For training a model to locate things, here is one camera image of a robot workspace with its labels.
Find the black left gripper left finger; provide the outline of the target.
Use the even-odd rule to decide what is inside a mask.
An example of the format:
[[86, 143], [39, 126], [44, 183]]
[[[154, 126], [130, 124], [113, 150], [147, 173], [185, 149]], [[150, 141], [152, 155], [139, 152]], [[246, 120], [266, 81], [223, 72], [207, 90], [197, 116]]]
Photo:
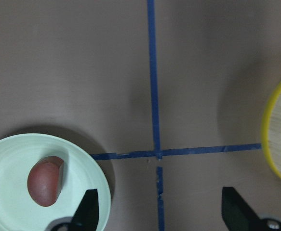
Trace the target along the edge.
[[61, 222], [50, 231], [96, 231], [99, 222], [98, 190], [88, 189], [70, 222]]

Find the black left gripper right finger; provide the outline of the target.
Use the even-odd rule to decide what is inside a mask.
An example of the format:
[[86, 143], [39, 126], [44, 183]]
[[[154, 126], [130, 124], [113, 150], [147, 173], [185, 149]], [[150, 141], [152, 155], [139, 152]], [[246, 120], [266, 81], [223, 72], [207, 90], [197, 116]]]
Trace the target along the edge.
[[260, 218], [233, 187], [222, 188], [221, 214], [229, 231], [281, 231], [281, 221]]

